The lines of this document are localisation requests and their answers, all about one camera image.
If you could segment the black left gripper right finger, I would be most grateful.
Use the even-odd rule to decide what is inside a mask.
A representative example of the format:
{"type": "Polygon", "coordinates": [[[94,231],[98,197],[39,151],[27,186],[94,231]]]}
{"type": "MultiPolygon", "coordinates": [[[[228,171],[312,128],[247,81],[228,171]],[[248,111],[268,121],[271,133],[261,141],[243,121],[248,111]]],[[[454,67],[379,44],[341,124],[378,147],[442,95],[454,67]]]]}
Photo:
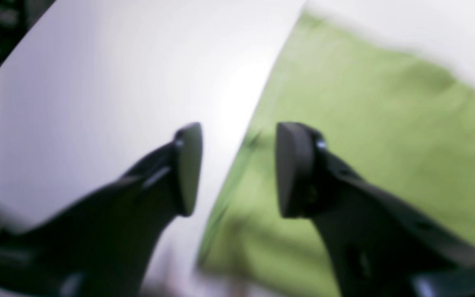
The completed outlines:
{"type": "Polygon", "coordinates": [[[475,246],[365,181],[302,123],[275,132],[278,205],[311,220],[343,297],[475,297],[475,246]]]}

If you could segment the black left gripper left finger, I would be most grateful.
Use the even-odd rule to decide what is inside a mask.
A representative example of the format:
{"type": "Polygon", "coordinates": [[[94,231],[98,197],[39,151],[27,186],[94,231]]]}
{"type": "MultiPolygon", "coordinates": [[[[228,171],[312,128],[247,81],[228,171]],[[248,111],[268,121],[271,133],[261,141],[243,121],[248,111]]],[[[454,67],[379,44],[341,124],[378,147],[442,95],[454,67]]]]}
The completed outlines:
{"type": "Polygon", "coordinates": [[[0,239],[0,289],[34,297],[136,297],[161,233],[193,214],[200,123],[40,226],[0,239]]]}

